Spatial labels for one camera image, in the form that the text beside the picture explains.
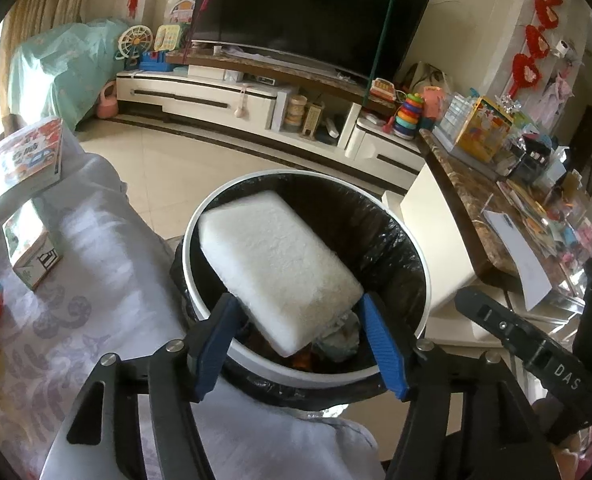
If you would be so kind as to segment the right hand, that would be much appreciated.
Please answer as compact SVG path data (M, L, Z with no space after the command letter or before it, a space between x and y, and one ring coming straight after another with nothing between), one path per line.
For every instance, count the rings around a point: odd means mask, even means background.
M540 430L546 432L562 414L563 405L546 396L531 405ZM592 467L592 426L570 434L559 444L549 444L562 479L583 479Z

